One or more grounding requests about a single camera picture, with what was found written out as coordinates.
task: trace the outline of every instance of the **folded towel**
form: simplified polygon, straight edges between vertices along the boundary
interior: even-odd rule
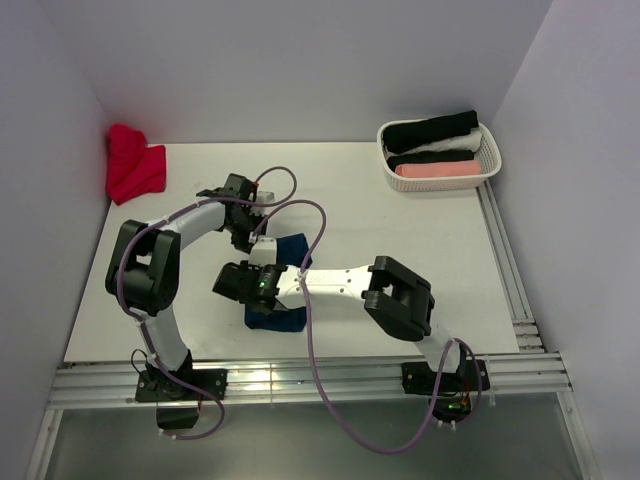
[[[304,256],[309,251],[309,245],[304,233],[290,235],[276,239],[278,250],[276,262],[282,265],[302,265]],[[274,311],[269,315],[256,313],[245,307],[244,324],[252,330],[262,329],[273,332],[301,332],[307,324],[307,309],[305,307],[294,310]]]
[[[390,125],[382,132],[382,141],[389,152],[399,155],[420,145],[469,135],[474,128],[478,128],[478,114],[471,110],[457,115]]]
[[[442,162],[462,162],[473,160],[474,153],[471,150],[447,150],[445,152],[419,152],[407,155],[389,157],[387,165],[391,171],[395,171],[398,165],[406,163],[442,163]]]
[[[404,164],[396,167],[396,174],[405,178],[461,177],[480,175],[482,165],[477,160],[463,162]]]
[[[107,193],[116,205],[144,193],[164,192],[167,162],[163,145],[148,148],[142,132],[124,125],[112,126],[107,140]]]
[[[444,152],[446,150],[471,150],[472,152],[477,152],[480,150],[481,143],[482,133],[480,133],[480,130],[477,128],[474,128],[469,135],[462,135],[460,137],[453,137],[446,140],[440,140],[439,142],[420,145],[419,147],[403,153],[403,155],[420,152]]]

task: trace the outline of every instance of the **pink towel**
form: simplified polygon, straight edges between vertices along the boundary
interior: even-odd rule
[[[405,163],[396,167],[396,174],[406,178],[461,177],[479,175],[482,165],[477,160],[440,163]]]

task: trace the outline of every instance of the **wall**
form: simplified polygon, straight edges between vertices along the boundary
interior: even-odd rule
[[[489,123],[551,0],[41,0],[109,114],[157,142]]]
[[[102,228],[105,114],[40,5],[0,5],[0,477],[13,480]]]
[[[511,243],[607,479],[640,471],[639,18],[555,0],[493,122]]]

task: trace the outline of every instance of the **dark blue folded cloth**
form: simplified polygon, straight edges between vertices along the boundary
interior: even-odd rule
[[[296,267],[302,265],[302,260],[309,251],[309,245],[304,233],[278,238],[276,242],[278,244],[276,263],[295,265]],[[311,263],[311,259],[309,259],[307,267],[310,267]],[[274,332],[301,332],[307,324],[307,309],[302,307],[286,312],[276,311],[265,315],[264,313],[252,312],[248,307],[245,307],[244,324],[252,330],[259,328]]]

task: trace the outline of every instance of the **white basket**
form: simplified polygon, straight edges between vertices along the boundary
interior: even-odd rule
[[[500,157],[498,145],[496,145],[496,141],[493,139],[489,129],[480,123],[478,127],[480,133],[482,133],[482,142],[480,143],[480,150],[478,150],[475,155],[476,160],[478,160],[482,166],[483,173],[480,175],[438,178],[405,178],[400,175],[396,175],[391,171],[389,165],[387,165],[385,148],[382,143],[382,132],[384,132],[385,128],[391,125],[419,121],[421,120],[389,122],[385,123],[378,130],[378,151],[380,161],[382,162],[382,169],[384,170],[389,185],[391,185],[391,188],[394,190],[398,190],[400,192],[428,192],[431,190],[460,190],[463,188],[476,188],[487,178],[500,171],[500,168],[502,167],[502,157]]]

